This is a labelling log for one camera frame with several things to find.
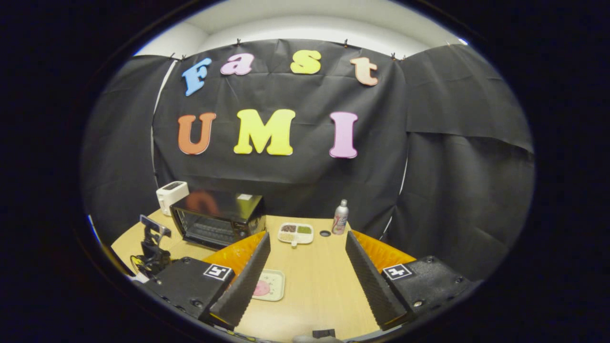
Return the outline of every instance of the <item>green food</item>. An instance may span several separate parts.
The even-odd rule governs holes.
[[[296,231],[298,233],[311,233],[311,229],[306,226],[299,226]]]

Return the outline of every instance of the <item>white toaster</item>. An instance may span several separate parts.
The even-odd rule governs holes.
[[[157,199],[163,214],[171,217],[170,206],[188,195],[188,184],[184,181],[174,181],[157,189]]]

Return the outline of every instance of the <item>foam letter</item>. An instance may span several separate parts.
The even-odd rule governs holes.
[[[199,143],[193,144],[190,140],[191,125],[195,121],[194,115],[183,115],[178,118],[178,147],[188,155],[199,155],[204,152],[210,144],[210,133],[212,132],[212,120],[216,114],[208,112],[199,116],[201,120],[201,139]]]
[[[322,67],[318,62],[321,58],[316,50],[299,50],[292,56],[294,62],[290,64],[290,70],[295,74],[315,74]]]
[[[352,159],[358,155],[354,149],[354,122],[358,116],[349,112],[333,112],[331,118],[335,122],[335,145],[329,151],[334,158]]]
[[[210,65],[210,63],[212,60],[206,58],[182,73],[182,77],[187,81],[187,96],[203,87],[203,79],[207,76],[206,65]]]
[[[290,122],[295,117],[295,111],[280,109],[273,112],[267,124],[263,125],[259,113],[256,110],[247,109],[237,113],[242,120],[239,127],[239,141],[233,151],[236,154],[249,154],[252,152],[250,137],[257,153],[262,153],[265,145],[271,138],[271,144],[267,148],[269,155],[288,156],[292,154],[290,146]]]
[[[351,64],[356,65],[356,79],[360,81],[361,84],[365,85],[376,85],[377,78],[371,77],[371,70],[377,70],[377,65],[372,64],[368,61],[367,57],[360,57],[357,59],[351,59]]]
[[[220,73],[223,75],[246,75],[248,74],[252,68],[252,61],[254,61],[254,55],[252,54],[237,54],[229,57],[227,60],[229,63],[223,65],[220,68]]]

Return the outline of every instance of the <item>pink letter i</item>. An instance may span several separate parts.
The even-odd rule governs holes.
[[[358,116],[349,112],[333,112],[331,118],[335,122],[335,145],[329,151],[334,158],[352,159],[358,155],[354,149],[354,122]]]

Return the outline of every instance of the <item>white wall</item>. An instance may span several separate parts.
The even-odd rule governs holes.
[[[326,40],[367,48],[396,57],[411,56],[431,48],[411,37],[358,21],[331,16],[285,16],[253,21],[210,35],[199,46],[198,52],[224,45],[278,38]]]
[[[135,56],[160,55],[169,57],[174,54],[174,57],[178,59],[182,55],[188,57],[199,52],[198,49],[207,36],[208,34],[202,29],[182,22],[151,40],[135,53]]]

